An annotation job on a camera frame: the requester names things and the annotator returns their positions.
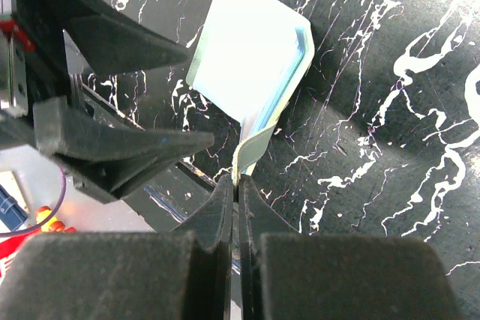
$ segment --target black table surface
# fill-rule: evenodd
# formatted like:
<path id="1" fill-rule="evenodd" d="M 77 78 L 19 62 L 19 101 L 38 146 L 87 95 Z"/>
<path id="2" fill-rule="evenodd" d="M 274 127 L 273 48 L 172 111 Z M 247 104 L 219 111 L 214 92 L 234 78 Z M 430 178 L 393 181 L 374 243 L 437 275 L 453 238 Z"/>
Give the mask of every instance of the black table surface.
<path id="1" fill-rule="evenodd" d="M 212 0 L 104 1 L 193 55 Z M 480 319 L 480 0 L 280 1 L 316 54 L 253 173 L 265 200 L 303 234 L 423 239 Z M 188 67 L 85 80 L 144 128 L 213 132 L 187 161 L 217 180 L 239 124 Z"/>

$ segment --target red component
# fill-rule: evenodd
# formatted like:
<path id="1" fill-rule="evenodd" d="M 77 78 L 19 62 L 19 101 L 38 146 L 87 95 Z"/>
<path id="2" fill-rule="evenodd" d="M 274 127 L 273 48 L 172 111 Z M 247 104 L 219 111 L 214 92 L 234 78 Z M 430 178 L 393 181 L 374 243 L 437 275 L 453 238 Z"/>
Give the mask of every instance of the red component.
<path id="1" fill-rule="evenodd" d="M 48 228 L 49 232 L 62 232 L 65 229 L 65 224 L 61 221 L 55 221 Z"/>
<path id="2" fill-rule="evenodd" d="M 34 232 L 9 238 L 0 243 L 0 283 L 5 278 L 5 272 L 10 267 L 11 262 L 14 260 L 14 257 L 22 244 L 31 236 L 40 233 L 41 230 L 37 229 Z"/>
<path id="3" fill-rule="evenodd" d="M 0 22 L 0 29 L 4 33 L 12 34 L 14 37 L 20 40 L 26 52 L 35 51 L 35 44 L 32 43 L 29 36 L 18 26 L 15 20 L 9 19 Z"/>
<path id="4" fill-rule="evenodd" d="M 35 216 L 37 217 L 39 213 L 43 213 L 46 210 L 52 210 L 52 209 L 50 209 L 48 206 L 42 206 L 37 209 L 37 211 L 35 212 Z"/>

